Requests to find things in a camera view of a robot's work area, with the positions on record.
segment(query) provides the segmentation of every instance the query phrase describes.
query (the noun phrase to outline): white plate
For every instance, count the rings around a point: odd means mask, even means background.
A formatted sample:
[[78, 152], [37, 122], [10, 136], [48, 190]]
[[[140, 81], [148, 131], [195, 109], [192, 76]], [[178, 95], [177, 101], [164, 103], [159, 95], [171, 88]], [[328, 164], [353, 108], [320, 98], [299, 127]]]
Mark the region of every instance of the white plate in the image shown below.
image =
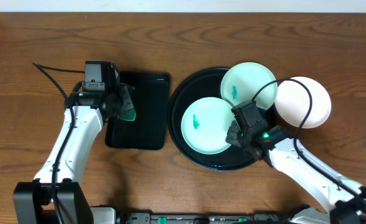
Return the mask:
[[226, 150], [227, 131], [234, 116], [232, 106], [220, 98], [206, 97], [192, 103], [181, 120], [181, 133], [197, 152], [216, 154]]
[[[294, 77], [304, 84], [313, 98], [313, 108], [303, 128], [315, 128], [327, 120], [331, 114], [331, 97], [317, 81], [307, 77]], [[278, 114], [289, 124], [298, 127], [308, 112], [309, 97], [307, 91], [299, 84], [284, 81], [278, 87], [275, 108]]]
[[[221, 98], [232, 106], [251, 100], [265, 84], [274, 81], [273, 73], [265, 66], [245, 62], [232, 67], [223, 77], [220, 86]], [[277, 97], [277, 84], [266, 87], [257, 97], [258, 106], [269, 109]]]

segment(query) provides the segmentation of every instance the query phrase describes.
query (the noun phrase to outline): black tray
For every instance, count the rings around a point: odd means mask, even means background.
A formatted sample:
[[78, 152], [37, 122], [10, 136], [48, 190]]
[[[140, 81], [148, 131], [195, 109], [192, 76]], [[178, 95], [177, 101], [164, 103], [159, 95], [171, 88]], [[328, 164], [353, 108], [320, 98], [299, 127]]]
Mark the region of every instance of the black tray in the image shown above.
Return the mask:
[[[167, 113], [167, 122], [170, 136], [177, 148], [189, 160], [197, 165], [212, 170], [236, 170], [253, 164], [249, 149], [230, 146], [218, 154], [202, 154], [190, 148], [184, 141], [181, 133], [181, 119], [190, 104], [204, 97], [221, 98], [220, 84], [229, 68], [209, 68], [188, 77], [175, 90], [170, 98]], [[273, 110], [267, 111], [267, 117], [273, 123]]]
[[121, 72], [121, 83], [133, 86], [135, 121], [108, 119], [106, 145], [157, 150], [165, 143], [170, 79], [167, 73]]

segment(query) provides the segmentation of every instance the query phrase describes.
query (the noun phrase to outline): round black tray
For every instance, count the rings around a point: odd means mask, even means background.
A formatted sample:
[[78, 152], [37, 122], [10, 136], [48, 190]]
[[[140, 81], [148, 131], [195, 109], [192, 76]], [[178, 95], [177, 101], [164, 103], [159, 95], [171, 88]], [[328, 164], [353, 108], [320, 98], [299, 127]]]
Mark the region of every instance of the round black tray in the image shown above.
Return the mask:
[[[181, 119], [190, 104], [204, 97], [218, 97], [223, 76], [229, 68], [209, 68], [196, 72], [184, 80], [175, 90], [168, 104], [167, 123], [173, 142], [189, 160], [212, 170], [236, 170], [253, 164], [249, 149], [230, 146], [217, 154], [206, 155], [196, 152], [185, 142], [181, 133]], [[267, 111], [267, 117], [273, 118], [273, 110]]]

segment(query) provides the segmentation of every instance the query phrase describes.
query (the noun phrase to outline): wooden table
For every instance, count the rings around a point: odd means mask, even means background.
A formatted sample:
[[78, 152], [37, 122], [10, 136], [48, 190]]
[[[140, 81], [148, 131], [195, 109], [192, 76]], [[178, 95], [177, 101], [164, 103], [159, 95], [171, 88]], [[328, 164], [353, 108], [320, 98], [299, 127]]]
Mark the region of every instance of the wooden table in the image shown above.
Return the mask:
[[[260, 62], [277, 78], [314, 78], [331, 95], [332, 113], [301, 140], [366, 185], [366, 14], [0, 13], [0, 223], [16, 222], [14, 187], [41, 168], [63, 121], [61, 94], [31, 63], [83, 70], [85, 60], [169, 72], [170, 93], [198, 70], [240, 62]], [[50, 73], [66, 90], [83, 78]], [[264, 162], [215, 172], [186, 159], [169, 134], [159, 151], [111, 149], [104, 138], [102, 131], [83, 178], [90, 205], [167, 213], [321, 208]]]

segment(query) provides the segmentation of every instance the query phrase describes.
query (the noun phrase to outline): white wall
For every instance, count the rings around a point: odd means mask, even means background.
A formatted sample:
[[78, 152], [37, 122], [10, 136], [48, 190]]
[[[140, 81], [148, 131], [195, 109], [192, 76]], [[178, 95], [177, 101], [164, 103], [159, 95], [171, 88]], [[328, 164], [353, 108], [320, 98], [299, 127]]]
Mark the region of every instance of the white wall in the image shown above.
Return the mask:
[[366, 0], [0, 0], [0, 12], [366, 12]]

